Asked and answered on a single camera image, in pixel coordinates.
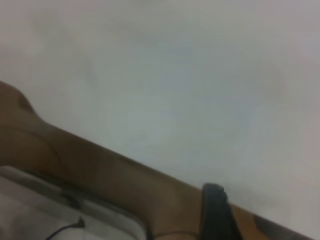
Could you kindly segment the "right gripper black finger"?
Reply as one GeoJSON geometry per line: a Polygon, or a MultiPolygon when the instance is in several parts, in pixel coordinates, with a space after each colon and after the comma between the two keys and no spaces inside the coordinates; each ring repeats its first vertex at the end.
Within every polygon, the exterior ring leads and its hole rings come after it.
{"type": "Polygon", "coordinates": [[[206,183],[202,187],[201,240],[240,240],[228,196],[218,184],[206,183]]]}

